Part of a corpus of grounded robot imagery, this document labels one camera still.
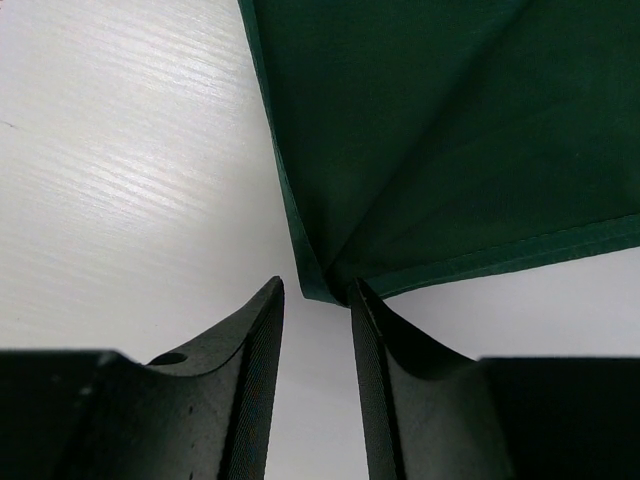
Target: screw hole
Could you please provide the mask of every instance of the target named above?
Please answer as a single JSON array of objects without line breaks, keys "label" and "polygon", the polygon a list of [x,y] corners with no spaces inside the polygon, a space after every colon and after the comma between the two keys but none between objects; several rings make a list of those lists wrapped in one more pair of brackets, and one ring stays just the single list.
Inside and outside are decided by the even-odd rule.
[{"label": "screw hole", "polygon": [[187,356],[182,353],[169,352],[151,360],[149,365],[175,365],[176,363],[182,363],[187,359]]}]

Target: white table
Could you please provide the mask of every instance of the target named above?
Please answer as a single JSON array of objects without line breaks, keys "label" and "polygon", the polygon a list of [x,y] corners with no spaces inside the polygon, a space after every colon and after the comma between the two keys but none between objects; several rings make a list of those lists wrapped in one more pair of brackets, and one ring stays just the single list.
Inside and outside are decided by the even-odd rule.
[{"label": "white table", "polygon": [[[145,362],[274,274],[267,478],[365,479],[349,314],[301,297],[235,0],[0,3],[0,348]],[[627,250],[390,304],[472,356],[632,355],[639,283]]]}]

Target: green cloth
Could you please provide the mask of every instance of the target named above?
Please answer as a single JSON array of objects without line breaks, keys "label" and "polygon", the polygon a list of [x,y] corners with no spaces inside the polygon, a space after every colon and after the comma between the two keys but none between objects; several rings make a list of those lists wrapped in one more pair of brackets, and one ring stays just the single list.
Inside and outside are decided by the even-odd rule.
[{"label": "green cloth", "polygon": [[640,244],[637,0],[240,0],[305,295]]}]

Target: white surface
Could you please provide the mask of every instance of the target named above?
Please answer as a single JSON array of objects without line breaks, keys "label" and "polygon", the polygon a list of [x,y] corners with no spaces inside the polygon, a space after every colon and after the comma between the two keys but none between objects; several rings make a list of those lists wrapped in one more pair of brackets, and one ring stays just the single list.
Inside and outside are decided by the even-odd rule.
[{"label": "white surface", "polygon": [[[347,310],[303,300],[235,0],[0,3],[0,348],[147,361],[270,276],[267,478],[367,478]],[[640,253],[392,299],[463,353],[638,354]]]}]

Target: dark green fabric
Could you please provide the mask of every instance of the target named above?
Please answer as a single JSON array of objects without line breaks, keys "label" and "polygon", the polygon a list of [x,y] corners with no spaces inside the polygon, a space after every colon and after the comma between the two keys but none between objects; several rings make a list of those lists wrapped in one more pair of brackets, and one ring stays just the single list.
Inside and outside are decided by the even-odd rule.
[{"label": "dark green fabric", "polygon": [[240,3],[308,297],[640,244],[640,2]]}]

